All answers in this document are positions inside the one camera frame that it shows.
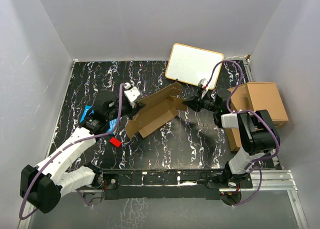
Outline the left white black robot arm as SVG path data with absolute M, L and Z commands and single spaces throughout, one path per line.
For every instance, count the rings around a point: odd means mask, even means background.
M 103 185 L 103 172 L 90 162 L 76 170 L 70 166 L 100 138 L 110 135 L 110 122 L 120 122 L 121 117 L 132 118 L 145 107 L 140 99 L 128 96 L 96 100 L 87 110 L 73 134 L 51 155 L 35 166 L 26 165 L 21 171 L 19 217 L 23 220 L 25 206 L 30 203 L 42 213 L 52 211 L 60 199 L 81 187 L 99 189 Z

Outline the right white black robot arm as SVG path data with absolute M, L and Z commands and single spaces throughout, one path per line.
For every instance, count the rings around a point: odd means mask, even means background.
M 189 109 L 200 112 L 202 109 L 213 112 L 214 124 L 222 129 L 238 129 L 241 146 L 229 160 L 221 174 L 206 176 L 215 184 L 225 184 L 233 188 L 246 179 L 256 161 L 280 145 L 280 138 L 267 110 L 232 111 L 231 92 L 220 90 L 215 99 L 199 92 L 183 102 Z

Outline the blue treehouse book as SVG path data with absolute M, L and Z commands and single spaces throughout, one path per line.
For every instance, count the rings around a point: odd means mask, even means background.
M 117 118 L 107 120 L 100 112 L 94 111 L 91 106 L 86 105 L 78 127 L 89 130 L 92 135 L 105 133 L 115 135 L 117 121 Z

